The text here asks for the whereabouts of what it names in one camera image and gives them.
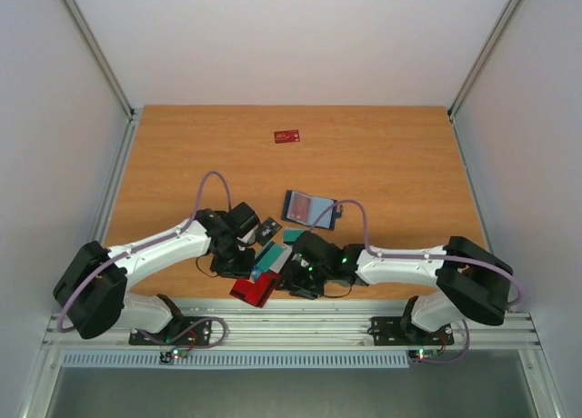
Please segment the red card bottom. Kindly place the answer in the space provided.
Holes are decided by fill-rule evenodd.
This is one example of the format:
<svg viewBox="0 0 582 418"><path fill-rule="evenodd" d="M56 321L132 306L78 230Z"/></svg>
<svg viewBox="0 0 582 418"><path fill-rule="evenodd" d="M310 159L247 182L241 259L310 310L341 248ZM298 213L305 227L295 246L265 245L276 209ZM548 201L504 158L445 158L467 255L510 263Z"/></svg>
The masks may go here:
<svg viewBox="0 0 582 418"><path fill-rule="evenodd" d="M229 294L246 304L263 308L281 279L280 274L272 271L262 273L254 282L239 279L235 281Z"/></svg>

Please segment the navy blue card holder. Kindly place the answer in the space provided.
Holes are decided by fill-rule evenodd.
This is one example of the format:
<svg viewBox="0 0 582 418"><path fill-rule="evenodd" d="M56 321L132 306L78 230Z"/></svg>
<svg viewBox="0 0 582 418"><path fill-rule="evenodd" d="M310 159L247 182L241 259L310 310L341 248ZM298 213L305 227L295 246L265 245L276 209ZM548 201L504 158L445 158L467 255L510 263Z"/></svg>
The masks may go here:
<svg viewBox="0 0 582 418"><path fill-rule="evenodd" d="M287 190L281 219L306 227L314 226L333 231L336 228L336 221L342 214L343 206L337 205L334 199Z"/></svg>

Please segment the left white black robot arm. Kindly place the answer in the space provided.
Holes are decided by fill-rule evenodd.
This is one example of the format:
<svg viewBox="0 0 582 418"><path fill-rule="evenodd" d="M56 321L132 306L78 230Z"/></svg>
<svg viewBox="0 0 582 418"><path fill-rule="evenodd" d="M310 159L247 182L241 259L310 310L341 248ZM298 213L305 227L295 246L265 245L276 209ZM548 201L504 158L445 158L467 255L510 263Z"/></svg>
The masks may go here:
<svg viewBox="0 0 582 418"><path fill-rule="evenodd" d="M61 307L58 331L94 339L111 328L126 328L153 343L178 343L188 328L174 302L163 294L134 294L132 288L174 264L206 255L218 276L249 278L259 224L255 211L241 203L229 211L199 210L177 226L130 244L82 245L53 290Z"/></svg>

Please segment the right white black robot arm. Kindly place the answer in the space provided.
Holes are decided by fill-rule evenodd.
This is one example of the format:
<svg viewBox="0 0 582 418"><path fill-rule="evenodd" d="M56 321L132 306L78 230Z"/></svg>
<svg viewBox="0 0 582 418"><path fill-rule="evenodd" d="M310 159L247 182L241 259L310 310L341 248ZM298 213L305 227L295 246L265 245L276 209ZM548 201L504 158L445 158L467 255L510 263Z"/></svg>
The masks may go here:
<svg viewBox="0 0 582 418"><path fill-rule="evenodd" d="M338 247L312 232L292 244L280 271L279 289L294 297L315 300L329 283L348 289L379 284L430 287L415 295L397 317L372 320L369 333L377 345L452 344L446 329L471 320L489 326L505 321L512 269L461 236L445 245L421 250L382 250L363 244Z"/></svg>

